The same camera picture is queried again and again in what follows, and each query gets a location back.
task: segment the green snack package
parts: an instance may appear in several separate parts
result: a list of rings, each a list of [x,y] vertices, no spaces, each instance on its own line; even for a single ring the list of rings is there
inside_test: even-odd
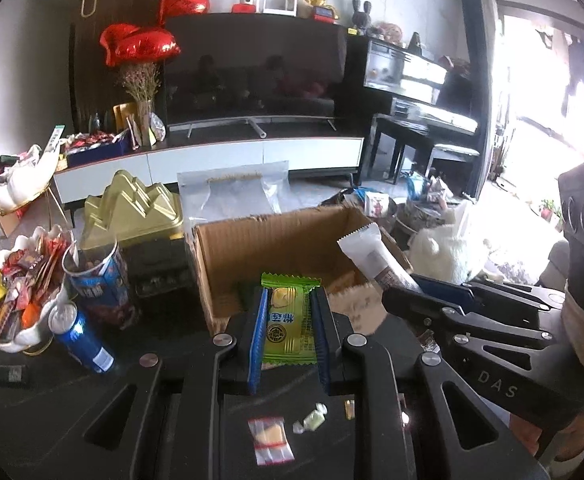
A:
[[[269,289],[264,363],[316,363],[309,294],[320,284],[315,278],[263,273],[261,285]]]

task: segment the white cabinet drawer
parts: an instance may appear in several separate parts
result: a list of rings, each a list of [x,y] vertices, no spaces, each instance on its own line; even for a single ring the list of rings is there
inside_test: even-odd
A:
[[[363,139],[263,140],[263,162],[289,161],[290,170],[355,168],[361,158]]]
[[[102,195],[118,170],[129,171],[132,176],[139,178],[146,186],[152,184],[150,168],[147,166],[147,155],[131,155],[114,160],[104,160],[55,174],[54,182],[56,182],[61,202],[74,202],[75,200],[84,200],[89,195]]]
[[[176,182],[183,171],[218,170],[263,163],[262,141],[224,142],[148,153],[152,183]]]

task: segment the can top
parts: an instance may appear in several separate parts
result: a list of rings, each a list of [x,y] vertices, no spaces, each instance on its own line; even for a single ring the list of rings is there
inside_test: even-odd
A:
[[[50,313],[48,325],[53,334],[61,335],[66,333],[74,325],[78,309],[73,303],[58,304]]]

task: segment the white plush toy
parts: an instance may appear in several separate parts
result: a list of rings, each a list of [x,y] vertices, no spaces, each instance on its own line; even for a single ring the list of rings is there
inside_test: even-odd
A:
[[[446,225],[421,229],[409,241],[409,262],[414,273],[442,282],[469,282],[484,271],[489,240],[472,226],[474,205],[469,200],[445,213]],[[486,272],[491,279],[497,276]]]

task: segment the black tv screen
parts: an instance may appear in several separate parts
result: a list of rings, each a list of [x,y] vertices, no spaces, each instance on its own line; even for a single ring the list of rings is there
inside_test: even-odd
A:
[[[168,20],[181,54],[165,63],[170,126],[245,116],[333,117],[344,27],[277,14]]]

